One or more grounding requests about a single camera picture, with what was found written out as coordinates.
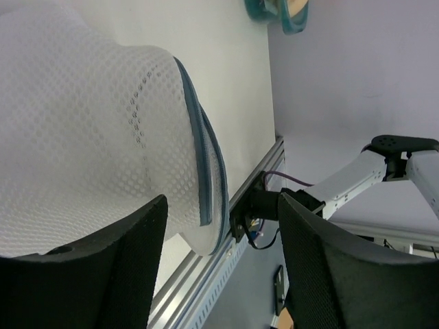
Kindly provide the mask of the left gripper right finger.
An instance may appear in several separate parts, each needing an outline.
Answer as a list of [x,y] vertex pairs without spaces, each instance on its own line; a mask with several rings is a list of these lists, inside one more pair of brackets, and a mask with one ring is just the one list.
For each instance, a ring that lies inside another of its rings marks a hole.
[[278,222],[295,328],[437,328],[438,261],[388,249],[286,194]]

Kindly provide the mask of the beige peach bra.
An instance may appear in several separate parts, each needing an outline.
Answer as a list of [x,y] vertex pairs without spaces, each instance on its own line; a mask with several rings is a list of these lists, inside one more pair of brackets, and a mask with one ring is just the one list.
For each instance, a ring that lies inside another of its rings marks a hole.
[[290,16],[297,15],[308,3],[308,0],[287,0],[287,9]]

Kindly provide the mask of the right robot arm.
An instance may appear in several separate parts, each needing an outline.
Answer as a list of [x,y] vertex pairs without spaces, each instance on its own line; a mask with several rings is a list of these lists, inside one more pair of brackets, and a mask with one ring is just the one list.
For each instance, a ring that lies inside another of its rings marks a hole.
[[329,219],[347,202],[380,182],[409,180],[438,215],[438,141],[380,135],[360,155],[322,182],[289,192],[308,211]]

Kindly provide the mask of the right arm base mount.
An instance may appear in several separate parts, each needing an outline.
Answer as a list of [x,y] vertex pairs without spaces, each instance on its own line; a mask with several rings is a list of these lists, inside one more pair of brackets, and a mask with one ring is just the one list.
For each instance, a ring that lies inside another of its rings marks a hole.
[[268,191],[265,187],[266,172],[259,171],[251,179],[244,192],[238,197],[237,203],[231,208],[229,223],[231,236],[239,243],[246,237],[248,244],[255,250],[266,250],[276,242],[279,228],[274,233],[273,239],[264,247],[258,247],[255,240],[260,236],[261,230],[257,229],[252,235],[252,222],[254,220],[278,221],[279,192]]

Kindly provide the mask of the blue-trimmed white mesh laundry bag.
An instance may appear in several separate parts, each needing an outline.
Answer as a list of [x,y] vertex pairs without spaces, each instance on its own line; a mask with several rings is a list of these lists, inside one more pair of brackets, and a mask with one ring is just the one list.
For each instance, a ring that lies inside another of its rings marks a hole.
[[1,255],[44,254],[158,195],[165,238],[213,254],[228,221],[222,153],[182,63],[74,11],[1,15]]

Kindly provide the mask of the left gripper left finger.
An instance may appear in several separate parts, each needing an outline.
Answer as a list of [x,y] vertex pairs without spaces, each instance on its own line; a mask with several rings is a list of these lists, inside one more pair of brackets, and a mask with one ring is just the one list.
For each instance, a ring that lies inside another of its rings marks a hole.
[[161,259],[164,195],[47,254],[1,259],[2,328],[145,328]]

